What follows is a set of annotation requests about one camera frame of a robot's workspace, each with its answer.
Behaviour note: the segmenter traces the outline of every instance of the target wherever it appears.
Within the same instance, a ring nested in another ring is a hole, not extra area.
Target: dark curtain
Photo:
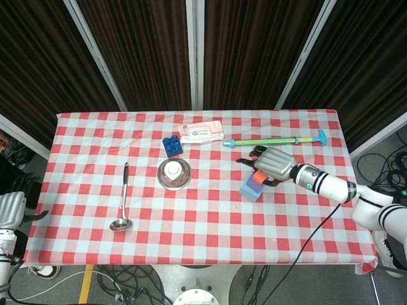
[[[62,1],[0,1],[0,113],[47,148],[56,113],[118,111]]]
[[[79,0],[129,111],[191,109],[185,0]]]
[[[204,109],[273,109],[323,1],[205,1]]]
[[[284,108],[338,111],[350,151],[407,111],[407,1],[338,1]]]

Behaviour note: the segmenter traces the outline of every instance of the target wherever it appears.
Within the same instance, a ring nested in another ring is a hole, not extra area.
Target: metal ladle
[[[124,231],[132,225],[132,221],[128,219],[125,215],[126,210],[126,196],[127,196],[127,180],[128,180],[128,163],[125,163],[125,169],[123,171],[123,207],[121,209],[121,218],[116,219],[110,224],[110,230],[113,231]]]

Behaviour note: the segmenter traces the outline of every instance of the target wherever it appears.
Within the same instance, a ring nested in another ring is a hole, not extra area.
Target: stainless steel bowl
[[[157,179],[166,189],[173,191],[182,189],[190,183],[191,167],[188,162],[183,159],[166,159],[158,167]]]

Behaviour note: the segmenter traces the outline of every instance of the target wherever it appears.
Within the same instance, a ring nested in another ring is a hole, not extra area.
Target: red and white checkered tablecloth
[[[166,159],[162,138],[180,124],[220,120],[225,139],[312,137],[319,143],[278,146],[299,163],[355,181],[337,113],[298,111],[91,112],[58,115],[26,262],[47,264],[282,264],[292,262],[311,232],[336,206],[291,181],[266,187],[258,202],[239,195],[251,169],[251,146],[185,144],[188,186],[169,191],[156,178]],[[118,218],[123,166],[130,165],[128,216],[133,226],[112,232]],[[312,238],[300,263],[355,264],[374,269],[368,230],[344,204]]]

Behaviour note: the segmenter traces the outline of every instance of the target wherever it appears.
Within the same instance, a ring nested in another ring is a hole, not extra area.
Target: yellow tape
[[[86,265],[85,271],[93,270],[93,265]],[[90,282],[92,280],[92,272],[85,272],[83,274],[81,295],[79,296],[79,304],[86,304],[88,302]]]

